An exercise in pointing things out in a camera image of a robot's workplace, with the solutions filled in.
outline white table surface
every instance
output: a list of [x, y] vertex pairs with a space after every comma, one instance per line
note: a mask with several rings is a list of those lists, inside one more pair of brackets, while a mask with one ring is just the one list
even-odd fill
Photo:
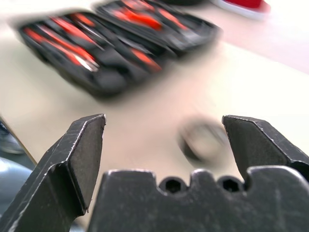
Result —
[[[48, 11], [61, 4], [89, 4], [45, 3]], [[20, 11], [32, 12], [35, 6]], [[4, 21], [12, 16], [9, 8], [1, 14]], [[308, 75], [225, 42], [171, 64], [160, 78], [110, 102], [97, 101], [67, 83], [4, 23], [0, 44], [0, 115], [36, 161], [72, 121], [106, 114], [97, 183], [104, 171], [123, 168], [153, 170], [158, 181], [176, 175], [188, 182], [194, 167], [181, 153], [177, 135], [186, 119], [196, 115], [218, 122], [226, 114], [265, 119], [309, 154]], [[231, 154], [226, 160], [221, 168], [210, 170], [216, 177], [240, 177]], [[82, 218], [84, 225], [88, 219], [89, 214]]]

